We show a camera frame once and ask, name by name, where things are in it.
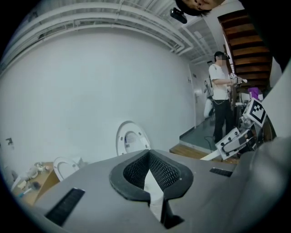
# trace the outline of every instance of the black camera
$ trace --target black camera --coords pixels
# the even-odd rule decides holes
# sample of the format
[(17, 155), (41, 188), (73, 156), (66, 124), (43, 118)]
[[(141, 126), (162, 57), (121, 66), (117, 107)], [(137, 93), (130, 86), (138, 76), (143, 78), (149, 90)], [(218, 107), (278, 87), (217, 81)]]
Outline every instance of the black camera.
[(187, 23), (187, 18), (184, 15), (184, 13), (182, 11), (178, 10), (175, 7), (170, 10), (170, 16), (173, 17), (174, 19), (178, 20), (182, 24), (186, 24)]

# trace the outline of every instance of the green floor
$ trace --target green floor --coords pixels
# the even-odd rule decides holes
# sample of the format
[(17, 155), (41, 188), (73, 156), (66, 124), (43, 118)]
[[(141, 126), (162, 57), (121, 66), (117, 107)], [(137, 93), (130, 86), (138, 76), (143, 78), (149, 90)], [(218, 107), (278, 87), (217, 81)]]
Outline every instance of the green floor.
[[(214, 126), (214, 120), (210, 118), (206, 119), (203, 123), (197, 126), (193, 131), (187, 133), (180, 140), (198, 147), (202, 147), (208, 150), (211, 149), (212, 151), (214, 151), (216, 150), (215, 143), (213, 139), (210, 138), (213, 136)], [(223, 126), (223, 135), (225, 135), (225, 124)]]

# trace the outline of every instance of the black hair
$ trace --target black hair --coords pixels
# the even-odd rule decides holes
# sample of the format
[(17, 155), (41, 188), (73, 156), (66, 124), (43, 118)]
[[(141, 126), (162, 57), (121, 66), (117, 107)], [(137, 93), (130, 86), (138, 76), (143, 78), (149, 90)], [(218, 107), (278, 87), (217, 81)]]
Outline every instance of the black hair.
[(182, 0), (176, 0), (177, 7), (187, 15), (191, 16), (206, 16), (211, 10), (195, 10), (188, 7)]
[(215, 54), (214, 54), (214, 62), (216, 62), (216, 57), (221, 57), (223, 60), (226, 60), (226, 55), (225, 55), (225, 53), (223, 53), (223, 52), (220, 52), (220, 51), (218, 51), (218, 52), (216, 52)]

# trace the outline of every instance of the ceiling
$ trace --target ceiling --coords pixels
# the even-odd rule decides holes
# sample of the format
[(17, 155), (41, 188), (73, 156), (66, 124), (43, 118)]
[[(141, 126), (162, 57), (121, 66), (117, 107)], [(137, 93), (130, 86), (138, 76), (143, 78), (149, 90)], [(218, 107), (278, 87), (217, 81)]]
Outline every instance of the ceiling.
[(43, 41), (87, 28), (122, 28), (150, 36), (193, 63), (206, 61), (216, 41), (204, 19), (188, 16), (183, 25), (170, 17), (174, 0), (43, 0), (15, 31), (1, 60), (3, 72)]

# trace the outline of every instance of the stair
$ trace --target stair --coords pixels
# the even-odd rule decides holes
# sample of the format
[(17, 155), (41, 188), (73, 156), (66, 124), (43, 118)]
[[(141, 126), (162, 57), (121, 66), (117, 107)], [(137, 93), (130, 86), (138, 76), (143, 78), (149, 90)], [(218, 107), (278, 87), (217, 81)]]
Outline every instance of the stair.
[[(170, 153), (185, 156), (188, 158), (194, 158), (194, 159), (201, 159), (207, 155), (204, 152), (195, 150), (193, 148), (190, 148), (190, 147), (187, 147), (187, 146), (184, 146), (181, 144), (178, 144), (178, 145), (174, 146), (173, 148), (171, 148)], [(212, 159), (212, 161), (238, 164), (239, 159), (231, 157), (229, 159), (222, 161), (221, 159), (215, 158), (215, 159)]]
[(247, 79), (237, 91), (269, 85), (272, 56), (259, 37), (245, 10), (218, 17), (234, 62), (236, 75)]

